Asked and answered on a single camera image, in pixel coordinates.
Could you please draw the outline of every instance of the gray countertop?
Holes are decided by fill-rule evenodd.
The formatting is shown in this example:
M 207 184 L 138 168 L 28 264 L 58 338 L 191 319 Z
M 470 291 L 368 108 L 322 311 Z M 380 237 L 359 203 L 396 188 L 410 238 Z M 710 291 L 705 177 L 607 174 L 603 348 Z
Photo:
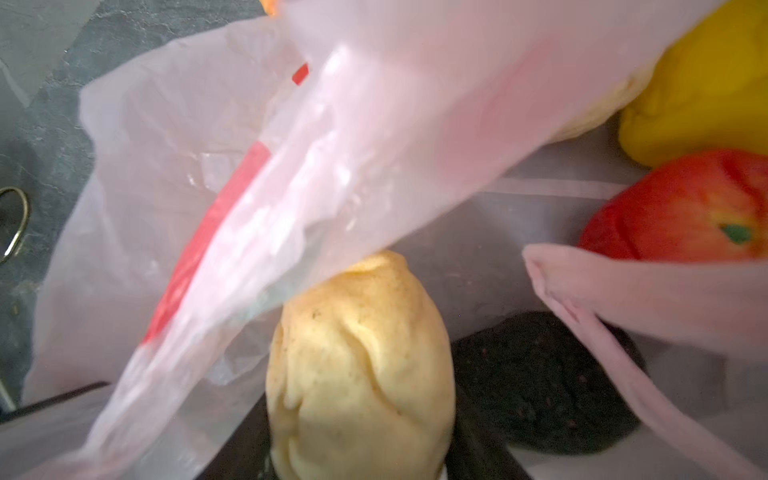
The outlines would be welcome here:
M 17 253 L 0 265 L 0 378 L 16 399 L 31 363 L 37 292 L 94 163 L 78 122 L 78 92 L 174 38 L 258 15 L 263 11 L 257 0 L 104 0 L 16 124 L 12 139 L 0 144 L 0 187 L 20 187 L 31 207 Z M 14 201 L 3 197 L 0 203 L 3 239 L 15 223 Z

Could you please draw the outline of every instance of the metal handle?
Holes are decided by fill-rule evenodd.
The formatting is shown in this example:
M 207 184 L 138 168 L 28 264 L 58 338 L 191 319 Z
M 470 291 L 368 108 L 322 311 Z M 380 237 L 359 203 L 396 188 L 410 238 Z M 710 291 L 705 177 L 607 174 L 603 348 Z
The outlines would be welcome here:
M 27 199 L 27 194 L 25 194 L 24 191 L 18 187 L 4 187 L 0 188 L 0 197 L 8 192 L 15 192 L 18 197 L 22 199 L 22 208 L 24 208 L 24 213 L 22 215 L 22 221 L 18 224 L 16 233 L 14 234 L 13 238 L 11 238 L 11 243 L 9 243 L 5 248 L 5 252 L 3 253 L 2 258 L 0 258 L 0 263 L 5 262 L 16 249 L 19 239 L 22 238 L 22 234 L 27 228 L 27 222 L 29 222 L 29 200 Z

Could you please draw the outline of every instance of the beige object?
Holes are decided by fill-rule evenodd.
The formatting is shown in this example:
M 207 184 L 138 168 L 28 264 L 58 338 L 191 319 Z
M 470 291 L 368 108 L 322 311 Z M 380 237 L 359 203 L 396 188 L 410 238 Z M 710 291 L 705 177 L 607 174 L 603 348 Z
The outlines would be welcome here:
M 569 121 L 560 131 L 552 137 L 550 143 L 576 138 L 581 134 L 599 127 L 617 111 L 626 107 L 633 101 L 650 83 L 654 76 L 656 62 L 633 71 L 632 74 L 616 85 L 603 98 L 587 109 L 583 114 Z
M 281 480 L 437 478 L 455 413 L 448 333 L 383 252 L 283 308 L 266 375 Z

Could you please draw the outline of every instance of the avocado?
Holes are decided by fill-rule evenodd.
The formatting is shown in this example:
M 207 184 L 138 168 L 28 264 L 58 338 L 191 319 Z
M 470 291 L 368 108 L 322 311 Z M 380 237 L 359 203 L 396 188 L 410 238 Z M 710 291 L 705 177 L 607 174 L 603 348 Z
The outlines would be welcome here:
M 629 335 L 607 327 L 645 370 Z M 552 313 L 507 318 L 455 341 L 452 355 L 457 386 L 508 446 L 592 454 L 640 425 L 598 361 Z

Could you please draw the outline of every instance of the red apple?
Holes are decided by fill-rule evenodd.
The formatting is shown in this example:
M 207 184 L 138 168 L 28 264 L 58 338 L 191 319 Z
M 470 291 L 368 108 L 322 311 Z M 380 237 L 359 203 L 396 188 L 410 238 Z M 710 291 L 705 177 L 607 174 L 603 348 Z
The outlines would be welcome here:
M 715 150 L 651 171 L 587 224 L 579 247 L 615 259 L 768 257 L 768 157 Z

